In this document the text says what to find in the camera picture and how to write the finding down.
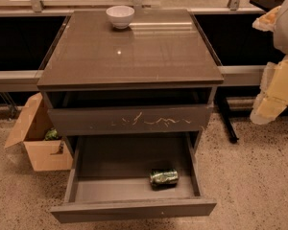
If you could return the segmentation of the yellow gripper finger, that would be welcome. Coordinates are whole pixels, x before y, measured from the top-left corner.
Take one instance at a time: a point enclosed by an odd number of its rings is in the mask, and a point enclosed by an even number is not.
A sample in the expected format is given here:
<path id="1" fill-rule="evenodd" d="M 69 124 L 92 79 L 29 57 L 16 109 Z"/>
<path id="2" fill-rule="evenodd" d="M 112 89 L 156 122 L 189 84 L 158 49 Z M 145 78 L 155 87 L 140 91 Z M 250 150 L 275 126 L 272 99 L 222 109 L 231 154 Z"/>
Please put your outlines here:
<path id="1" fill-rule="evenodd" d="M 262 75 L 260 93 L 252 107 L 251 121 L 266 125 L 288 106 L 288 56 L 278 64 L 268 62 Z"/>
<path id="2" fill-rule="evenodd" d="M 267 13 L 256 18 L 253 21 L 252 26 L 255 29 L 262 31 L 262 32 L 272 32 L 275 27 L 276 16 L 277 16 L 279 9 L 280 9 L 280 6 L 277 6 L 271 9 L 270 11 L 268 11 Z"/>

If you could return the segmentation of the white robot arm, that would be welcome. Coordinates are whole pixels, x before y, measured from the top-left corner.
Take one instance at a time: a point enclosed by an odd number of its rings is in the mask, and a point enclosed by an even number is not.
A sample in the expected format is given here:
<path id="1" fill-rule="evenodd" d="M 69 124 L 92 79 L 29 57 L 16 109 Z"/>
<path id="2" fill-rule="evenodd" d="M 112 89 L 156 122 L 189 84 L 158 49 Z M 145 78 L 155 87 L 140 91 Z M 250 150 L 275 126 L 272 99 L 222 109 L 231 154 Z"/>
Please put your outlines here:
<path id="1" fill-rule="evenodd" d="M 256 18 L 252 26 L 262 32 L 272 32 L 274 47 L 285 55 L 279 63 L 267 63 L 260 93 L 252 106 L 251 121 L 266 125 L 288 106 L 288 0 Z"/>

